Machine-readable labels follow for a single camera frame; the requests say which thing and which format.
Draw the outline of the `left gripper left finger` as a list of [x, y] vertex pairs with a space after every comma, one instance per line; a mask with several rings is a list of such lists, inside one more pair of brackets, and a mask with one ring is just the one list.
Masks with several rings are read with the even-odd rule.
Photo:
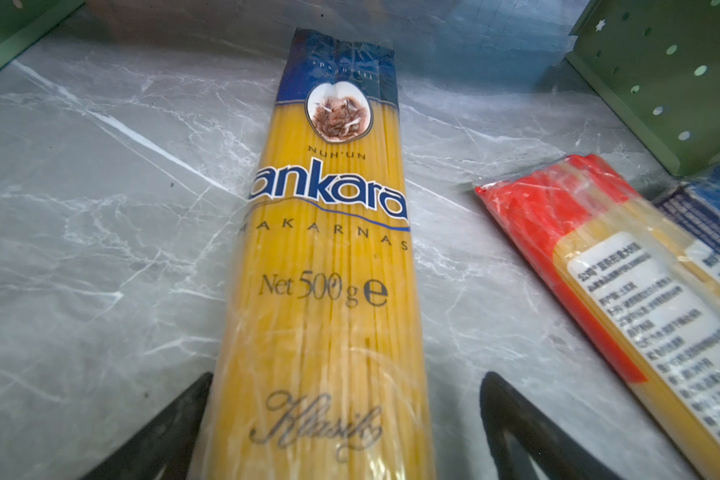
[[212, 379], [212, 373], [202, 374], [84, 477], [185, 480], [208, 403]]

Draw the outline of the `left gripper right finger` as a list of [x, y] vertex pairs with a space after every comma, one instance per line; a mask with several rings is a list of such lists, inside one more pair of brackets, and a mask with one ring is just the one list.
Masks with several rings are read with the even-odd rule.
[[620, 476], [579, 445], [496, 372], [480, 386], [480, 414], [501, 479], [611, 479]]

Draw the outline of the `blue yellow pasta bag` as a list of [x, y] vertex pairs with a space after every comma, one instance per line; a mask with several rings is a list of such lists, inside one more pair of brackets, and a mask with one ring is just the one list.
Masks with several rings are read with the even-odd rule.
[[394, 53], [292, 38], [192, 479], [436, 475]]

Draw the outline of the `red spaghetti bag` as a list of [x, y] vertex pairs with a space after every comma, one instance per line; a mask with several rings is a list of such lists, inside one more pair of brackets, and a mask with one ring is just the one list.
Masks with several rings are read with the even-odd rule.
[[570, 155], [476, 194], [706, 479], [720, 479], [720, 260], [605, 160]]

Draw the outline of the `green two-tier shelf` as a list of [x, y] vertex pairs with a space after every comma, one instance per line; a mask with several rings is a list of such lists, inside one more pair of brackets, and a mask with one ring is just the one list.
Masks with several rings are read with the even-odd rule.
[[89, 1], [0, 71], [0, 186], [240, 188], [297, 28], [395, 50], [412, 180], [720, 154], [716, 1]]

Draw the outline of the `blue Barilla spaghetti box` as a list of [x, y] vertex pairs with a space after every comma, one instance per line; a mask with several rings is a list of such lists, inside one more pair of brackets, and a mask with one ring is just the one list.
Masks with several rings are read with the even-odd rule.
[[692, 242], [681, 252], [720, 285], [720, 163], [678, 183], [654, 205], [690, 233]]

